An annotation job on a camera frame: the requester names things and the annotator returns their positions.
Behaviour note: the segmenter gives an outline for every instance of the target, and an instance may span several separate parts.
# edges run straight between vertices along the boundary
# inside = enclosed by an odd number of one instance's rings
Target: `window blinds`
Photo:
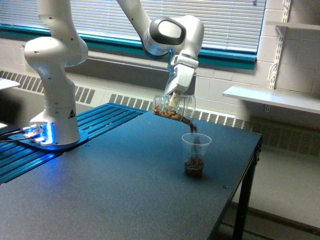
[[[255,53],[266,0],[142,0],[150,18],[193,15],[204,24],[203,46],[209,49]],[[139,40],[116,0],[71,0],[79,33]],[[45,28],[37,0],[0,0],[0,23]]]

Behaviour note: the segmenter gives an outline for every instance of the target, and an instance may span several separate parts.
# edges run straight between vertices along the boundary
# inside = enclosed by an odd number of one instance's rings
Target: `shelf bracket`
[[[283,0],[284,12],[282,17],[282,22],[287,23],[289,18],[291,0]],[[278,76],[278,69],[280,66],[280,59],[282,54],[282,48],[284,46],[284,39],[286,35],[287,28],[285,26],[275,26],[276,31],[279,34],[278,46],[276,48],[275,57],[272,66],[269,68],[268,82],[269,89],[275,89],[276,81]]]
[[[278,32],[280,38],[283,38],[286,33],[286,27],[285,26],[275,26],[276,31]]]

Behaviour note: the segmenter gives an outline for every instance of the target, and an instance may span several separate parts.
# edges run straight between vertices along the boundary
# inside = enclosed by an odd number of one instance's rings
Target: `window frame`
[[[0,23],[0,38],[29,41],[37,37],[50,36],[48,29]],[[119,54],[131,54],[137,57],[145,56],[141,41],[126,40],[98,35],[79,33],[90,50],[112,51]],[[200,67],[226,67],[254,70],[257,53],[244,53],[202,48],[198,61]]]

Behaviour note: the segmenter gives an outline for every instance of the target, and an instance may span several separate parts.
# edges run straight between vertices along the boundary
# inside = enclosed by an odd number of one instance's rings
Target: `robotic arm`
[[[37,0],[39,17],[51,37],[39,37],[25,45],[24,56],[41,77],[44,88],[44,111],[31,125],[42,126],[40,137],[33,141],[43,146],[73,144],[80,139],[76,118],[75,84],[65,68],[84,62],[88,47],[79,37],[71,15],[70,0]],[[38,132],[25,134],[33,137]]]
[[[150,20],[140,0],[117,0],[139,34],[143,50],[151,58],[171,53],[169,79],[164,95],[171,95],[171,107],[176,107],[180,95],[188,90],[198,67],[198,54],[204,39],[204,25],[191,15],[161,16]]]

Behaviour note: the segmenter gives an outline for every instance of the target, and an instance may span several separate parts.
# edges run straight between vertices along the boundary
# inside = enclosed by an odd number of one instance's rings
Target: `warning label sticker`
[[[75,115],[74,110],[73,110],[73,109],[71,109],[71,112],[70,112],[70,114],[69,114],[68,119],[72,119],[72,118],[74,118],[75,116],[76,116],[76,115]]]

